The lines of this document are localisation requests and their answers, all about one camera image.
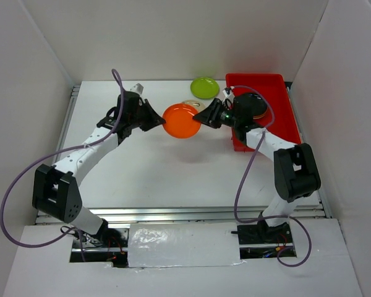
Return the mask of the orange plate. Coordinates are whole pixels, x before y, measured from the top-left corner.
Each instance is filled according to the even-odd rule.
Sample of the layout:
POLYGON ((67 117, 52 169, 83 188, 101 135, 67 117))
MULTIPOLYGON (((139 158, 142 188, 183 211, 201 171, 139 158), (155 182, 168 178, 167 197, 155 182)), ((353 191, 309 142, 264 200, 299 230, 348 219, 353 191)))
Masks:
POLYGON ((265 108, 265 109, 258 109, 257 111, 254 111, 254 113, 253 113, 253 119, 261 119, 261 118, 265 117, 267 111, 268 111, 267 108, 265 108))
POLYGON ((198 133, 201 123, 194 119, 198 113, 191 105, 177 103, 168 107, 162 118, 165 120, 163 129, 177 139, 188 139, 198 133))

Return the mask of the black plate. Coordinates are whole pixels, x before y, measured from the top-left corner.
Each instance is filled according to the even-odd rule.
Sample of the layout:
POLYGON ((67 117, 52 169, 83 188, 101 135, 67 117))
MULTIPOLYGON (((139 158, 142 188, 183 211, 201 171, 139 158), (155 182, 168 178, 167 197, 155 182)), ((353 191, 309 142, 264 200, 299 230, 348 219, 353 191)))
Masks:
POLYGON ((268 109, 267 104, 265 101, 256 93, 248 93, 247 94, 248 99, 250 100, 252 115, 254 111, 257 111, 258 109, 268 109))

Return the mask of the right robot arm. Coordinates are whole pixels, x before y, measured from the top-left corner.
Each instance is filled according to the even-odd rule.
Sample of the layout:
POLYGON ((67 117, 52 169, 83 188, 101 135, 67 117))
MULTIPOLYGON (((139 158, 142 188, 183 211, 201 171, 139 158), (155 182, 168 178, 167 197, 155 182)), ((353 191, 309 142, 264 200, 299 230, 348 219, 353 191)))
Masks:
POLYGON ((266 99, 251 92, 239 96, 229 94, 225 101, 215 98, 193 117, 214 129, 230 127, 239 142, 273 162, 276 194, 256 219, 257 236, 266 243, 283 232, 299 200, 311 196, 321 186, 309 144, 289 142, 269 132, 273 120, 266 125, 255 121, 256 116, 272 110, 266 99))

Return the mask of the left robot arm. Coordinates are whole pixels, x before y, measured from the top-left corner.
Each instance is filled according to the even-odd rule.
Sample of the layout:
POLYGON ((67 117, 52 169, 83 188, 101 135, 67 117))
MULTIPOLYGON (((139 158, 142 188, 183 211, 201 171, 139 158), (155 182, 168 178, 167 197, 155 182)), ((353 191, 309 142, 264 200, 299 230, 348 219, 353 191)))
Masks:
POLYGON ((133 129, 147 132, 164 123, 165 120, 138 93, 121 92, 117 105, 97 123, 79 148, 51 166, 40 165, 36 169, 33 207, 83 231, 96 247, 113 241, 120 243, 121 232, 110 228, 105 219, 83 206, 79 186, 100 160, 131 135, 133 129))

